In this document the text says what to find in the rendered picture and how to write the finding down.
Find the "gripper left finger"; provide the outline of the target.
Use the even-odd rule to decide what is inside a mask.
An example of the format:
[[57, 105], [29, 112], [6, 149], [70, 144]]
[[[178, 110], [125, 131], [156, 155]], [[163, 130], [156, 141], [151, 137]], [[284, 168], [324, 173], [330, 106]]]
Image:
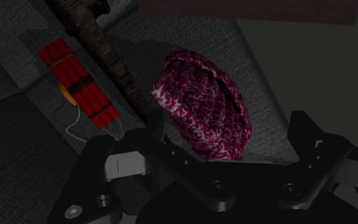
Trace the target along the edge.
[[223, 224], [235, 205], [235, 184], [223, 173], [226, 162], [199, 162], [163, 138], [164, 112], [153, 110], [144, 128], [120, 141], [96, 136], [86, 144], [48, 224], [121, 224], [122, 178], [134, 177], [149, 200], [135, 224]]

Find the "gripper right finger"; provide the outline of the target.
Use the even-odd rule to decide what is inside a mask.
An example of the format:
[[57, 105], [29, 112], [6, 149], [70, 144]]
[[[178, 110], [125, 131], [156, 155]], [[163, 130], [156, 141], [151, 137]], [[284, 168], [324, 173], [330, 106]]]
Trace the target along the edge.
[[304, 111], [291, 113], [287, 138], [299, 160], [286, 167], [279, 207], [308, 210], [335, 184], [358, 189], [358, 147], [348, 139], [324, 132]]

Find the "red dynamite stick bundle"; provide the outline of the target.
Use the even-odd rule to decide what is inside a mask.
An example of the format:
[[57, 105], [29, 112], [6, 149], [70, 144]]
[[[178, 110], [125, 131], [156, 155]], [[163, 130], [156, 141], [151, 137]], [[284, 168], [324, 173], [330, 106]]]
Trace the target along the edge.
[[115, 140], [123, 138], [118, 110], [63, 39], [48, 43], [38, 55], [58, 79], [62, 95], [77, 107], [78, 115], [84, 112], [98, 129]]

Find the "red and white knitted hat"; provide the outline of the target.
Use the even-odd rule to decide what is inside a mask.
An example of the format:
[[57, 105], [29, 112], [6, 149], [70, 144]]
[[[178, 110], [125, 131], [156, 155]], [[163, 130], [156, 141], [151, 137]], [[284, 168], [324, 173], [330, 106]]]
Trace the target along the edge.
[[190, 50], [171, 52], [151, 95], [201, 159], [243, 159], [249, 112], [238, 86], [213, 62]]

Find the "brown wrapped long stick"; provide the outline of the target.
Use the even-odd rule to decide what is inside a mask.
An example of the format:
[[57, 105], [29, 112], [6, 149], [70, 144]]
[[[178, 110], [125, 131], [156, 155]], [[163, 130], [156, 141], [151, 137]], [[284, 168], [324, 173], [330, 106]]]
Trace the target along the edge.
[[133, 112], [145, 122], [150, 105], [96, 19], [110, 12], [107, 0], [44, 0], [66, 33], [74, 37], [108, 76]]

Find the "dark grey fabric sofa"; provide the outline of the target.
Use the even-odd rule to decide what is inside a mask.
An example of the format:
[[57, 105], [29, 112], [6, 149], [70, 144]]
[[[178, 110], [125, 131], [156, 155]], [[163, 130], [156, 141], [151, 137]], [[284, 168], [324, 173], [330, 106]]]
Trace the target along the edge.
[[[180, 49], [198, 52], [225, 71], [244, 98], [252, 125], [244, 159], [297, 160], [286, 138], [287, 120], [234, 22], [147, 15], [135, 9], [135, 0], [107, 1], [111, 12], [97, 23], [150, 106], [157, 105], [151, 84], [165, 57]], [[123, 129], [142, 126], [45, 0], [0, 0], [0, 224], [46, 224], [86, 140], [101, 134], [60, 93], [56, 77], [39, 57], [40, 49], [59, 38], [113, 102]]]

